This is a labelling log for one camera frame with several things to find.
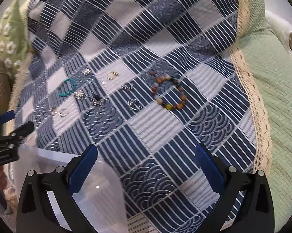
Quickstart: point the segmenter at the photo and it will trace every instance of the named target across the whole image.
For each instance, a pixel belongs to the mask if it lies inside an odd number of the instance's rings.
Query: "blue and white quilt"
[[[33,121],[32,137],[47,150],[81,154],[97,145],[123,183],[130,233],[195,232],[219,198],[194,160],[196,144],[227,166],[253,167],[252,114],[228,51],[237,17],[238,0],[31,0],[36,55],[16,127]],[[188,97],[182,110],[156,103],[149,70],[181,81]],[[108,80],[112,71],[119,75]],[[71,89],[68,78],[75,91],[104,97],[104,105],[74,93],[60,97]],[[122,90],[128,82],[134,88]],[[179,101],[171,82],[158,93],[167,103]],[[130,99],[141,102],[139,112],[130,111]]]

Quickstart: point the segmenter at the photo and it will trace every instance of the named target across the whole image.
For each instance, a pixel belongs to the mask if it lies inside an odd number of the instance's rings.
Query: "metal screw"
[[[56,172],[60,173],[62,171],[64,171],[64,167],[63,166],[58,166],[56,169],[55,169]]]
[[[30,170],[29,172],[28,172],[28,176],[33,176],[35,174],[35,171],[34,170]]]
[[[237,171],[237,169],[236,169],[235,166],[229,166],[228,170],[229,170],[230,172],[236,172],[236,171]]]
[[[261,176],[261,177],[263,177],[263,175],[265,175],[265,173],[264,173],[262,170],[258,170],[257,173],[258,173],[258,175]]]

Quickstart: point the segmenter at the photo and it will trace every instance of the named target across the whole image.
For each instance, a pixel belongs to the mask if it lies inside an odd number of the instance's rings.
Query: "green blanket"
[[[250,21],[239,45],[269,114],[273,150],[268,181],[277,232],[292,215],[292,61],[266,23],[264,0],[249,0],[249,6]]]

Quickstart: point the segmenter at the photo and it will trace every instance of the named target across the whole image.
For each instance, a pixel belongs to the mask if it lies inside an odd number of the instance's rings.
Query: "bead bracelet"
[[[184,94],[184,88],[179,84],[178,80],[175,79],[175,78],[173,78],[173,77],[171,77],[168,74],[167,75],[160,76],[160,77],[157,77],[156,74],[155,74],[155,72],[153,72],[153,71],[150,71],[149,74],[151,76],[155,77],[155,79],[156,79],[156,82],[153,85],[151,91],[153,92],[154,98],[157,101],[157,103],[159,105],[161,105],[163,108],[166,108],[167,110],[175,110],[175,109],[181,110],[184,107],[184,105],[185,105],[185,102],[187,100],[187,96]],[[179,104],[172,105],[172,104],[166,103],[157,94],[158,86],[160,84],[162,84],[164,81],[170,81],[170,82],[172,82],[176,86],[176,88],[178,89],[178,91],[180,92],[180,100],[181,100],[181,102]]]

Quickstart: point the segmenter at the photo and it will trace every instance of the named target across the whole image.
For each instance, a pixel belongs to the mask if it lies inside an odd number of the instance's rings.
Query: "metal jewelry piece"
[[[89,95],[86,95],[82,90],[79,90],[75,93],[75,96],[78,100],[86,100],[87,98],[90,100],[90,103],[95,106],[103,106],[105,103],[105,99],[94,95],[94,97],[91,97]]]
[[[116,71],[111,71],[110,76],[107,77],[108,80],[114,80],[117,76],[119,76],[119,73]]]
[[[69,114],[68,109],[60,109],[58,112],[55,111],[55,109],[51,108],[50,109],[50,113],[52,116],[54,116],[55,114],[58,114],[60,117],[65,117]]]
[[[130,91],[130,90],[134,89],[134,86],[133,86],[132,83],[128,82],[128,83],[122,85],[121,89],[124,90],[124,91]]]
[[[140,111],[142,109],[142,103],[139,100],[129,100],[128,101],[128,108],[131,111]]]
[[[89,75],[91,73],[91,70],[89,68],[85,68],[83,71],[82,71],[82,74],[83,75]]]

